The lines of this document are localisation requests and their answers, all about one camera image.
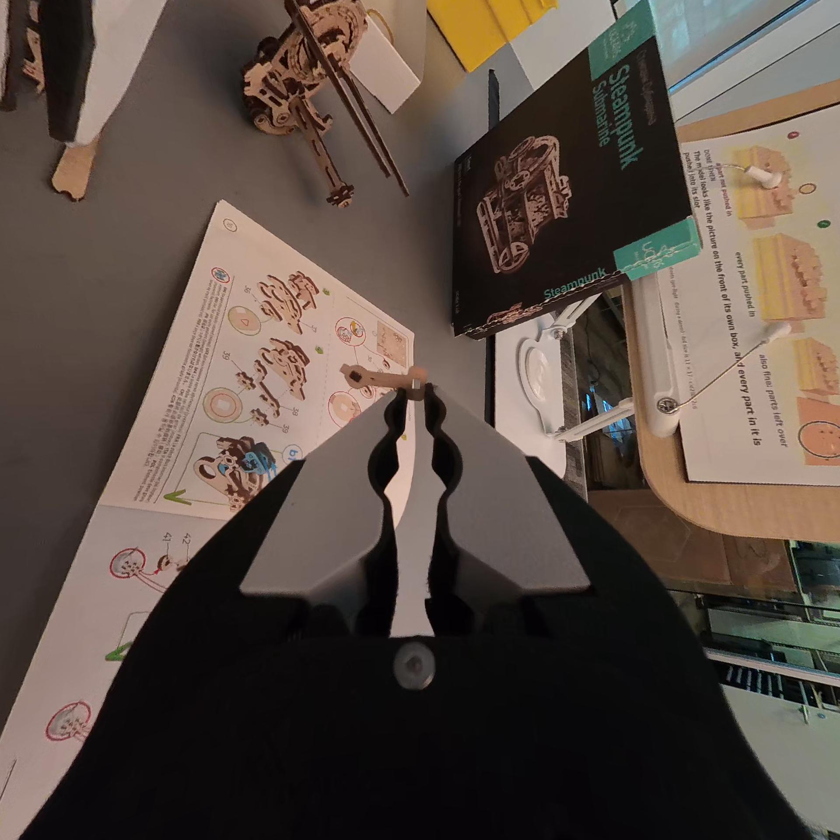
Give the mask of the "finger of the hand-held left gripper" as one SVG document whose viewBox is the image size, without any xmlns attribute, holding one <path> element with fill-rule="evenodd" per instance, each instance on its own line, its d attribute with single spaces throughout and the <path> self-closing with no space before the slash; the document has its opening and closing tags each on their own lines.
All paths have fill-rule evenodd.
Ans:
<svg viewBox="0 0 840 840">
<path fill-rule="evenodd" d="M 142 60 L 165 1 L 42 1 L 41 54 L 49 136 L 94 141 Z"/>
</svg>

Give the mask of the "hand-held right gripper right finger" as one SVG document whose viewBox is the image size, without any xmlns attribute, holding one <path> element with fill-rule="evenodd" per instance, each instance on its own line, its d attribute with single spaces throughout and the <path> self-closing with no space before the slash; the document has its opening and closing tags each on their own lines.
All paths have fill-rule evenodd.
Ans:
<svg viewBox="0 0 840 840">
<path fill-rule="evenodd" d="M 423 405 L 443 484 L 429 622 L 480 624 L 524 597 L 585 592 L 589 577 L 525 454 L 436 385 L 426 385 Z"/>
</svg>

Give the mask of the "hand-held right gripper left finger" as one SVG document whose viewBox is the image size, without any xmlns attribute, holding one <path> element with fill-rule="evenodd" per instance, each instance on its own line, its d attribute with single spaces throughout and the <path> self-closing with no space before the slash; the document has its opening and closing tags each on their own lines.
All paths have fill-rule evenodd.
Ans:
<svg viewBox="0 0 840 840">
<path fill-rule="evenodd" d="M 396 524 L 411 490 L 411 427 L 391 392 L 303 461 L 240 585 L 244 595 L 332 606 L 347 624 L 392 624 Z"/>
</svg>

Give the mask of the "small wooden lever part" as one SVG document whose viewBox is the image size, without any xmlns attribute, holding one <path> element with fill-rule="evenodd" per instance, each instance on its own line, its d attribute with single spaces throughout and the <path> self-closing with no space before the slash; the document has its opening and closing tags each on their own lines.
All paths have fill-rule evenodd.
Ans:
<svg viewBox="0 0 840 840">
<path fill-rule="evenodd" d="M 427 371 L 415 365 L 410 366 L 403 374 L 371 371 L 358 364 L 343 364 L 339 370 L 349 388 L 355 390 L 365 387 L 391 391 L 402 390 L 410 401 L 420 402 L 425 398 Z"/>
</svg>

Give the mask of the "partly built wooden model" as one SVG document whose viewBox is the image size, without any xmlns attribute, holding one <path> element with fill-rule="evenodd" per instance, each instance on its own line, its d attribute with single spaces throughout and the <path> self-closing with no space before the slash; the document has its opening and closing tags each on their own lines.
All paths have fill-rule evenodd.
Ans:
<svg viewBox="0 0 840 840">
<path fill-rule="evenodd" d="M 409 196 L 350 71 L 350 61 L 368 29 L 362 2 L 285 1 L 283 5 L 289 26 L 279 37 L 261 40 L 254 59 L 241 71 L 251 122 L 268 135 L 299 132 L 328 184 L 328 204 L 347 207 L 354 187 L 341 177 L 323 141 L 333 118 L 320 114 L 312 101 L 331 85 L 385 177 L 395 177 L 402 194 Z"/>
</svg>

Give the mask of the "model instruction booklet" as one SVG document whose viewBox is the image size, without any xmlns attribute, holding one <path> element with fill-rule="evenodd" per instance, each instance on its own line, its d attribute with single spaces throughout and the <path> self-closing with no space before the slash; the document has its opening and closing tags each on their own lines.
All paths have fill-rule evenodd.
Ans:
<svg viewBox="0 0 840 840">
<path fill-rule="evenodd" d="M 404 374 L 414 333 L 217 202 L 150 386 L 2 734 L 2 829 L 76 758 L 142 626 L 193 556 L 290 462 Z"/>
</svg>

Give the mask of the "black model kit box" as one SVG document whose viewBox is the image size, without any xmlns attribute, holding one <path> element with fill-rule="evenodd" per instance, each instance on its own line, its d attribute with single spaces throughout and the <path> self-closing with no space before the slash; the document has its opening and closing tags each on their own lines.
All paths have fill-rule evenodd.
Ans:
<svg viewBox="0 0 840 840">
<path fill-rule="evenodd" d="M 649 2 L 455 163 L 451 324 L 480 339 L 698 256 Z"/>
</svg>

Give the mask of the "brown cardboard box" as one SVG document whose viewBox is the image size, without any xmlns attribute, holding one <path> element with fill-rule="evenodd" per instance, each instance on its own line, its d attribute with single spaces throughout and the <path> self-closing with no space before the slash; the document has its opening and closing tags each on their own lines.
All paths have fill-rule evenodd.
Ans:
<svg viewBox="0 0 840 840">
<path fill-rule="evenodd" d="M 730 585 L 723 537 L 688 522 L 651 490 L 591 490 L 590 505 L 674 587 Z"/>
</svg>

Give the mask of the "white display stand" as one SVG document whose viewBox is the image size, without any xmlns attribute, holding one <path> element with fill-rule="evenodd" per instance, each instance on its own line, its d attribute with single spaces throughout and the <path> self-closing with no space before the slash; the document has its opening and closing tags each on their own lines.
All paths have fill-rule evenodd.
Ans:
<svg viewBox="0 0 840 840">
<path fill-rule="evenodd" d="M 634 400 L 626 398 L 598 417 L 572 427 L 563 425 L 564 393 L 560 343 L 564 336 L 571 333 L 577 319 L 597 298 L 593 295 L 570 304 L 551 322 L 546 314 L 538 316 L 535 319 L 537 337 L 521 341 L 518 348 L 518 375 L 524 394 L 537 411 L 545 435 L 565 444 L 582 440 L 588 434 L 603 430 L 635 414 Z"/>
</svg>

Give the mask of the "wooden book stand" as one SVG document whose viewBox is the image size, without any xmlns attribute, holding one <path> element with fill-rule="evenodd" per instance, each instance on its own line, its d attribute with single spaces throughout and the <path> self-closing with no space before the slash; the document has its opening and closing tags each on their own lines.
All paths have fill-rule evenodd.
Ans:
<svg viewBox="0 0 840 840">
<path fill-rule="evenodd" d="M 656 276 L 623 287 L 637 443 L 644 476 L 667 508 L 697 526 L 756 539 L 839 542 L 839 489 L 689 482 L 677 415 L 657 409 L 676 383 Z"/>
</svg>

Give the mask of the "small white cardboard box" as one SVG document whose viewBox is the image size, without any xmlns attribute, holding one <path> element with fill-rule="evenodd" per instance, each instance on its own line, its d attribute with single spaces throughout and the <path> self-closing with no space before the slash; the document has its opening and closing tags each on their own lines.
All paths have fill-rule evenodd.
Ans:
<svg viewBox="0 0 840 840">
<path fill-rule="evenodd" d="M 390 113 L 419 87 L 424 76 L 425 1 L 364 2 L 367 30 L 350 69 Z"/>
</svg>

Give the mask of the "printed instruction sheet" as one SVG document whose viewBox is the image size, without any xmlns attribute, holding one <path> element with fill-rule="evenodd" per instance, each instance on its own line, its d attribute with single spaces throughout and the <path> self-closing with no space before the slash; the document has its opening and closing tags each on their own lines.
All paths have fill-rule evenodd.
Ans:
<svg viewBox="0 0 840 840">
<path fill-rule="evenodd" d="M 839 483 L 839 108 L 683 143 L 701 250 L 658 275 L 689 480 Z"/>
</svg>

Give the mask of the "yellow plastic tray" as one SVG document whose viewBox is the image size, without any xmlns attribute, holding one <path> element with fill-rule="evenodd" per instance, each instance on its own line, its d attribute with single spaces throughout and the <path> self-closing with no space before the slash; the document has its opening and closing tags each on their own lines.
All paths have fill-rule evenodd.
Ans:
<svg viewBox="0 0 840 840">
<path fill-rule="evenodd" d="M 558 4 L 557 1 L 428 1 L 427 11 L 460 65 L 471 72 Z"/>
</svg>

